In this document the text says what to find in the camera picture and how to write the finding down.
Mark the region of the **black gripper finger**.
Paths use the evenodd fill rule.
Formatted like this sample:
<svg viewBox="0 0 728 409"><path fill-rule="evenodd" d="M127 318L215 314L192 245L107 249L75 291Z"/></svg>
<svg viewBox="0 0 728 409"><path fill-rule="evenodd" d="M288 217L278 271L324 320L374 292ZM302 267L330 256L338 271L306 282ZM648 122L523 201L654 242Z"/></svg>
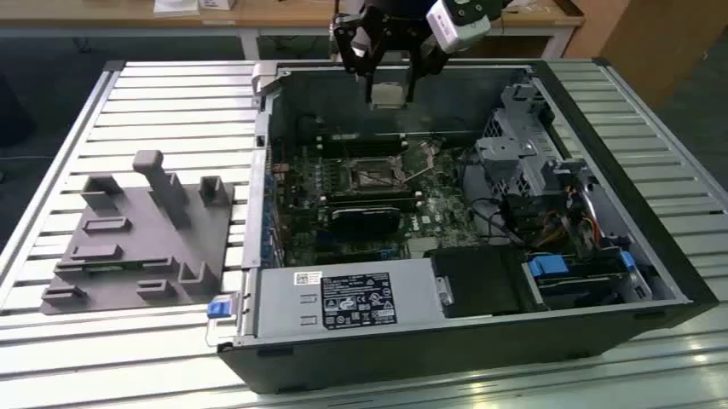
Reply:
<svg viewBox="0 0 728 409"><path fill-rule="evenodd" d="M334 42L348 73L363 80L363 99L371 103L372 79L383 56L380 39L388 17L382 12L334 13Z"/></svg>
<svg viewBox="0 0 728 409"><path fill-rule="evenodd" d="M449 60L446 53L435 39L411 39L403 42L408 52L410 63L406 74L407 103L412 102L416 82L427 75L438 75Z"/></svg>

